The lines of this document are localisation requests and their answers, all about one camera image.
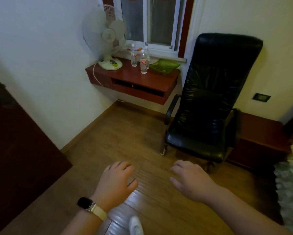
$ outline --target door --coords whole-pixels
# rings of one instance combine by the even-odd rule
[[[71,166],[0,83],[0,230]]]

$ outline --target power cord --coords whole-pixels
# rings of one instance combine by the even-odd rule
[[[95,67],[95,65],[96,64],[94,64],[94,66],[93,66],[93,77],[95,78],[95,80],[102,86],[102,87],[104,87],[99,81],[98,81],[98,79],[96,78],[96,76],[94,75],[94,67]],[[114,97],[113,96],[113,98],[115,99],[115,100],[117,100],[117,101],[119,101],[119,102],[125,102],[125,101],[122,101],[122,100],[120,100],[120,99],[117,99],[116,97]]]

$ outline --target chair backrest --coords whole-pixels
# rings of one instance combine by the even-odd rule
[[[225,119],[263,46],[246,35],[204,33],[196,40],[180,108]]]

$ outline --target beige watch band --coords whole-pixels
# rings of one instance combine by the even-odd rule
[[[105,221],[107,214],[104,210],[94,204],[93,208],[91,209],[91,213],[94,213],[97,217],[99,217],[103,222]]]

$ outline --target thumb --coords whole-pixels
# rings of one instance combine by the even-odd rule
[[[130,194],[134,192],[134,190],[138,187],[138,184],[139,182],[137,178],[135,178],[132,182],[130,182],[130,184],[127,186]]]
[[[170,182],[172,183],[172,186],[175,187],[176,190],[181,191],[181,186],[182,184],[180,183],[180,181],[178,181],[176,178],[169,178]]]

